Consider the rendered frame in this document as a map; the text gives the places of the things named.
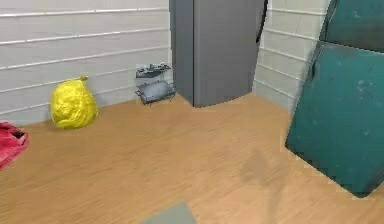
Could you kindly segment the grey metal bin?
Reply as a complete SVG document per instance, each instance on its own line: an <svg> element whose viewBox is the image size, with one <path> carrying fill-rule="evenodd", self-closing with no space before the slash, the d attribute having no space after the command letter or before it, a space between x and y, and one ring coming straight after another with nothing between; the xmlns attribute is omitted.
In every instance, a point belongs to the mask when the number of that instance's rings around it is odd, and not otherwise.
<svg viewBox="0 0 384 224"><path fill-rule="evenodd" d="M147 67L139 68L136 71L138 79L155 78L171 70L171 67L165 63L158 65L149 64ZM173 98L176 90L172 83L165 80L157 80L151 83L143 83L137 86L135 94L141 99L144 105Z"/></svg>

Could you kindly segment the yellow garbage bag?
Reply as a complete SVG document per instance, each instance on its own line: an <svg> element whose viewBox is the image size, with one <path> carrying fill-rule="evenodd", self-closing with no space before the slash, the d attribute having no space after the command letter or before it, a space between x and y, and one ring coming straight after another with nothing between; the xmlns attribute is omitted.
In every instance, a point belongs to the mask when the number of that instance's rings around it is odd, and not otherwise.
<svg viewBox="0 0 384 224"><path fill-rule="evenodd" d="M57 85L50 99L50 115L60 129L79 129L90 125L98 116L96 100L87 86L87 76Z"/></svg>

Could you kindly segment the red bag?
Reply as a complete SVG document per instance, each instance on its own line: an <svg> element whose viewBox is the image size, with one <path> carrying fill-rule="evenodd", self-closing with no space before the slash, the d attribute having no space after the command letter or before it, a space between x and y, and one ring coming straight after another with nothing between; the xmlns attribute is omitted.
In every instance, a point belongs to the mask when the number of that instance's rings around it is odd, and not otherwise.
<svg viewBox="0 0 384 224"><path fill-rule="evenodd" d="M9 122L0 122L0 169L10 165L29 144L29 135Z"/></svg>

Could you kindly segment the grey fridge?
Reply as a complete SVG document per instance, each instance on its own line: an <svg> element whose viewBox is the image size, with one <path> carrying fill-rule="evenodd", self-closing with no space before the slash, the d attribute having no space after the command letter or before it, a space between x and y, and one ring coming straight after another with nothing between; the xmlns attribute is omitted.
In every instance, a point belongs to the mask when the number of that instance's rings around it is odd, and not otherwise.
<svg viewBox="0 0 384 224"><path fill-rule="evenodd" d="M264 0L169 0L173 81L194 107L252 91Z"/></svg>

